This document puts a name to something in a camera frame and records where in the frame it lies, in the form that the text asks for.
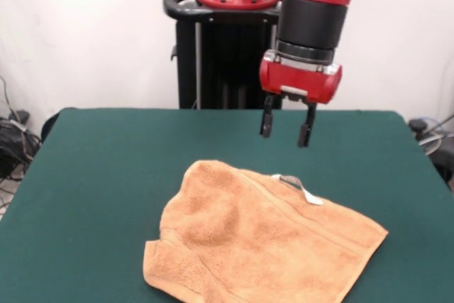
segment towel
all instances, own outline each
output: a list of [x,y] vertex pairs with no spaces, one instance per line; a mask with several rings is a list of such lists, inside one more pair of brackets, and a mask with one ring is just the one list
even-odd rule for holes
[[145,281],[183,302],[341,302],[387,231],[279,178],[199,161],[145,244]]

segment table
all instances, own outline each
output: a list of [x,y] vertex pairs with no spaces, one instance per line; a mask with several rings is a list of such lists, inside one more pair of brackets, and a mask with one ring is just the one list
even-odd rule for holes
[[175,302],[142,276],[146,240],[198,159],[300,177],[390,235],[346,302],[450,302],[454,201],[403,119],[324,111],[296,148],[300,111],[63,111],[0,222],[2,302]]

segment white backdrop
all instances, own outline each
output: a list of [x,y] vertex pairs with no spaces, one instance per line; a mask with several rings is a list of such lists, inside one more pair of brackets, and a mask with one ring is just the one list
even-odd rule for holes
[[[0,73],[38,130],[65,106],[177,107],[162,0],[0,0]],[[454,1],[353,0],[329,109],[454,109]]]

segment black robot stand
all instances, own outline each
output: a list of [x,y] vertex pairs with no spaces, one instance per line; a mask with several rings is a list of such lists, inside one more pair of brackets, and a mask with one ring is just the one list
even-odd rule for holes
[[[195,0],[164,0],[177,20],[178,92],[181,109],[263,109],[259,69],[273,48],[277,6],[259,11],[212,9]],[[274,109],[282,107],[276,99]]]

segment red robot arm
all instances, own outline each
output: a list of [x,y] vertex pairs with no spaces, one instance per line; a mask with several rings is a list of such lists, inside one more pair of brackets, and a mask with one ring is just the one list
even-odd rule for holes
[[332,100],[342,78],[333,64],[350,0],[282,0],[275,50],[265,53],[260,67],[265,101],[260,133],[269,137],[273,96],[302,100],[309,110],[301,126],[298,146],[307,147],[316,105]]
[[[207,6],[236,10],[265,9],[277,0],[198,0]],[[334,65],[347,5],[350,0],[282,0],[274,50],[260,67],[260,83],[270,95],[265,101],[260,133],[269,137],[274,96],[302,100],[309,110],[298,145],[309,145],[316,105],[332,100],[342,78]]]

